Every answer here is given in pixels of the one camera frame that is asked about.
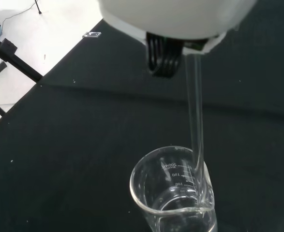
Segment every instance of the clear liquid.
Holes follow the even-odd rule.
[[[175,210],[197,207],[194,186],[173,186],[159,196],[153,204],[157,210]],[[156,218],[157,231],[160,232],[216,232],[217,220],[214,209],[205,211],[193,209],[192,212]]]

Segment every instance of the glass rim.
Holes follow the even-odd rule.
[[[210,210],[213,210],[212,208],[205,208],[205,207],[185,207],[185,208],[181,208],[181,209],[172,209],[172,210],[157,210],[157,209],[153,209],[150,208],[146,205],[144,205],[139,198],[137,197],[133,184],[134,184],[134,177],[135,177],[135,171],[139,168],[139,166],[141,165],[141,163],[143,163],[145,160],[149,159],[152,155],[154,155],[155,152],[157,152],[160,149],[166,149],[166,148],[180,148],[180,149],[184,149],[190,152],[193,152],[191,149],[186,148],[186,147],[182,147],[182,146],[164,146],[164,147],[160,147],[157,148],[151,152],[149,152],[148,154],[146,154],[142,159],[139,160],[139,162],[135,165],[135,167],[132,170],[131,176],[130,176],[130,193],[131,196],[133,198],[133,200],[135,201],[135,203],[144,211],[154,214],[154,215],[161,215],[161,216],[168,216],[168,215],[175,215],[175,214],[179,214],[179,213],[190,213],[190,212],[207,212]]]

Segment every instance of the beaker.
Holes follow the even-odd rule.
[[[204,164],[198,204],[192,155],[188,148],[162,147],[133,169],[130,191],[153,232],[217,232],[209,172]]]

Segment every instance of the black tablecloth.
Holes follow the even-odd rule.
[[[202,62],[219,232],[284,232],[284,15],[275,12],[284,2],[259,2]],[[172,80],[150,77],[143,45],[104,21],[93,31],[102,35],[83,39],[0,120],[0,231],[149,231],[131,171],[156,148],[190,147],[183,67]]]

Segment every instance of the tripod leg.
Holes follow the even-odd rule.
[[[38,1],[38,0],[35,0],[35,4],[36,4],[36,6],[37,6],[37,9],[39,10],[39,14],[41,14],[42,12],[40,11],[40,8],[39,8],[39,5],[37,4],[37,1]]]

